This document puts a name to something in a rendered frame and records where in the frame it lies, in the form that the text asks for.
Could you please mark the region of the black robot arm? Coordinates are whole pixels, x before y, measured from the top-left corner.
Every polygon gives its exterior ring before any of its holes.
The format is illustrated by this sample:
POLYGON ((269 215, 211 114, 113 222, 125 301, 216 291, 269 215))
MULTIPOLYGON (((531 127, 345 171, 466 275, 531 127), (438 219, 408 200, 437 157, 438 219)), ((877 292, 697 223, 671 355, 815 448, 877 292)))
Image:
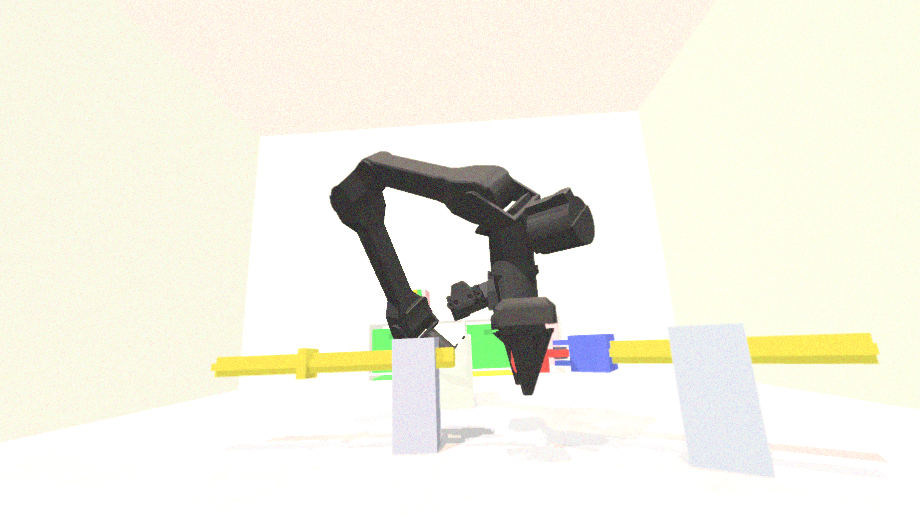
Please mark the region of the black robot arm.
MULTIPOLYGON (((387 299, 393 339, 439 337, 439 348, 456 347, 434 328, 439 320, 425 296, 413 292, 384 224, 383 190, 392 188, 443 203, 478 225, 489 240, 490 263, 504 258, 551 254, 590 245, 595 222, 589 205, 571 187, 541 198, 499 165, 447 167, 378 151, 364 157, 329 195, 340 221, 355 231, 387 299), (540 199, 541 198, 541 199, 540 199), (515 203, 504 209, 512 202, 515 203)), ((494 276, 470 287, 451 285, 446 296, 454 321, 499 304, 494 276)))

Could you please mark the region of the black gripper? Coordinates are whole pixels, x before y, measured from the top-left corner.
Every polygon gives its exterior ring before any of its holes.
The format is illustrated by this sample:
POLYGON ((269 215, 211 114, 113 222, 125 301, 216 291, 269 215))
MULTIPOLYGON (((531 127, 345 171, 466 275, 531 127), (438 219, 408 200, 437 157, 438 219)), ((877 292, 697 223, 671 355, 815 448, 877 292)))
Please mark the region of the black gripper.
POLYGON ((533 396, 554 333, 546 324, 558 323, 556 304, 538 297, 535 259, 504 258, 491 262, 490 268, 499 300, 490 317, 491 330, 498 330, 493 335, 505 346, 515 384, 524 396, 533 396))

